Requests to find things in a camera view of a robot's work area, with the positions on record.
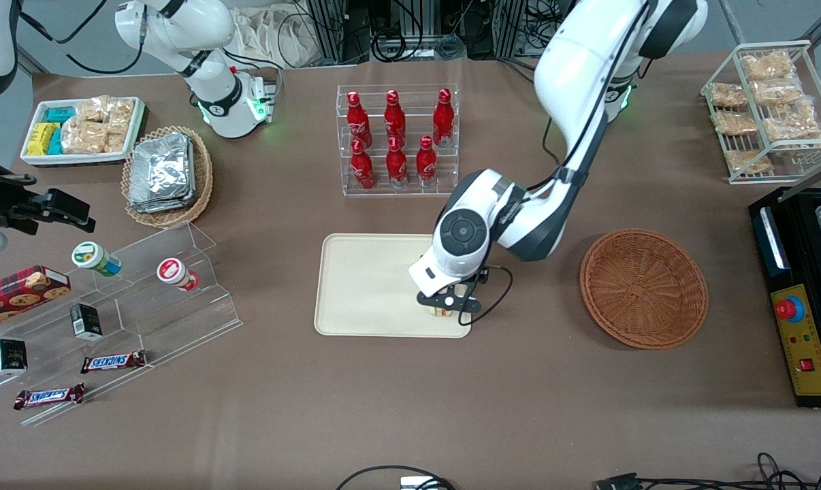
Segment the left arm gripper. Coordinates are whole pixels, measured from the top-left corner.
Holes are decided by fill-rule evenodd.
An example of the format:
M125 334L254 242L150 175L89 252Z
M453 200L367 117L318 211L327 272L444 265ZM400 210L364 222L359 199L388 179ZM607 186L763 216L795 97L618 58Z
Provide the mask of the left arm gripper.
M451 309L455 285L455 307L458 322L473 322L474 314L480 313L482 306L475 297L478 282L462 282L477 273L483 266L483 257L464 260L454 255L425 253L408 268L410 278L419 289L417 303L435 309ZM435 292L426 297L423 292Z

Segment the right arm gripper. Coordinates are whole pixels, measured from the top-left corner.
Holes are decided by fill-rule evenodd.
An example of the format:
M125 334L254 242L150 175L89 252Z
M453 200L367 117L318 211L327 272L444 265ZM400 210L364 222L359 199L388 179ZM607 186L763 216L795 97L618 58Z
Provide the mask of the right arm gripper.
M0 166L0 227L9 229L37 229L36 220L16 217L14 208L26 206L36 196L27 190L37 183L30 174L15 174ZM59 189L48 189L42 195L42 217L46 223L62 223L93 233L96 221L89 216L90 205Z

